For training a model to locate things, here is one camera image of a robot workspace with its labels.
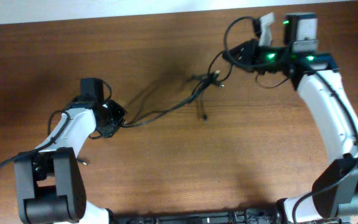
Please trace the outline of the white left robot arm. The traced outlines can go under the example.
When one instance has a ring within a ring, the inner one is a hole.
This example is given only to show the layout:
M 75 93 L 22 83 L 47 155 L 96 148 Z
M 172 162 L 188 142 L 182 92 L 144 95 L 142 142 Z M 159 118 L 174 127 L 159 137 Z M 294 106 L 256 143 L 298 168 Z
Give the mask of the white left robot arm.
M 104 96 L 110 86 L 83 78 L 80 94 L 61 110 L 61 120 L 43 143 L 14 160 L 22 223 L 114 223 L 113 212 L 86 198 L 77 157 L 93 132 L 110 138 L 124 123 L 125 109 Z

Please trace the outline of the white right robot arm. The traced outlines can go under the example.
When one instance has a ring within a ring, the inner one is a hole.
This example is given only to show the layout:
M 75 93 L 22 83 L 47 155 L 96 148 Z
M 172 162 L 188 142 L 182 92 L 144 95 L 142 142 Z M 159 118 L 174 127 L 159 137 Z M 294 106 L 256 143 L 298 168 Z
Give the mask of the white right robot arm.
M 250 73 L 283 73 L 306 103 L 329 160 L 311 191 L 279 200 L 274 217 L 277 223 L 341 223 L 358 215 L 358 117 L 333 56 L 318 52 L 317 15 L 287 14 L 281 47 L 272 45 L 273 21 L 273 14 L 254 18 L 255 38 L 225 47 L 223 58 Z

